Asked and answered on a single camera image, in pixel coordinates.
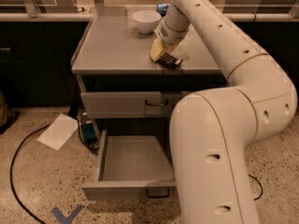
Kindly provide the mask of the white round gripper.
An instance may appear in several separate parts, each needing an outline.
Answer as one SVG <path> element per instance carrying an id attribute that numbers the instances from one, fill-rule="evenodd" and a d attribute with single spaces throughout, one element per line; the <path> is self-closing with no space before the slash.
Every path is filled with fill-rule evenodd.
<path id="1" fill-rule="evenodd" d="M 158 38 L 153 41 L 149 56 L 156 63 L 165 52 L 172 52 L 189 31 L 188 18 L 173 4 L 158 25 Z"/>

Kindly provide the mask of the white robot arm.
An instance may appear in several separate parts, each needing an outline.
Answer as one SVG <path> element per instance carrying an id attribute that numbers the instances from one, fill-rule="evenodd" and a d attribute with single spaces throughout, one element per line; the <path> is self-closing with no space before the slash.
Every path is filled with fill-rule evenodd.
<path id="1" fill-rule="evenodd" d="M 169 139 L 183 224 L 260 224 L 245 149 L 290 123 L 296 89 L 271 55 L 211 0 L 170 0 L 151 59 L 173 50 L 190 27 L 228 85 L 185 96 L 171 115 Z"/>

